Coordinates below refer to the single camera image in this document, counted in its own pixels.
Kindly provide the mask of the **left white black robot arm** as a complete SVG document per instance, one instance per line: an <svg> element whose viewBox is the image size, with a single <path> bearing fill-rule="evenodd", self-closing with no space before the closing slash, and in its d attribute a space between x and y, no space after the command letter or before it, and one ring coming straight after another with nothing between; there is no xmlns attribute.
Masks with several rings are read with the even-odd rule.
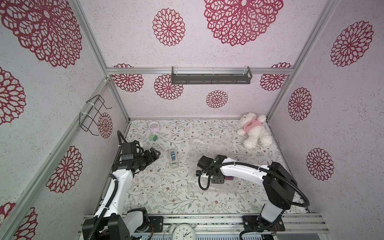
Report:
<svg viewBox="0 0 384 240"><path fill-rule="evenodd" d="M94 217L83 223L85 240L130 240L136 231L155 231L145 208L129 210L125 216L123 208L135 174L159 159L161 152L154 148L144 150L138 141L120 143L119 149L105 198Z"/></svg>

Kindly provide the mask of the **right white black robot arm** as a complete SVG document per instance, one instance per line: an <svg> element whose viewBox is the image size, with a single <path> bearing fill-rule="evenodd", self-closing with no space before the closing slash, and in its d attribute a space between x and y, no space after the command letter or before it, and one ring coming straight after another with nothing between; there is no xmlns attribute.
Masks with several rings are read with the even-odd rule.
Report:
<svg viewBox="0 0 384 240"><path fill-rule="evenodd" d="M297 181L277 162L260 166L217 155L214 159L202 156L197 166L203 171L199 179L203 175L209 178L205 188L199 183L199 187L204 191L210 184L221 183L226 177L240 178L262 186L268 200L258 217L261 227L278 221L283 212L289 210L293 204Z"/></svg>

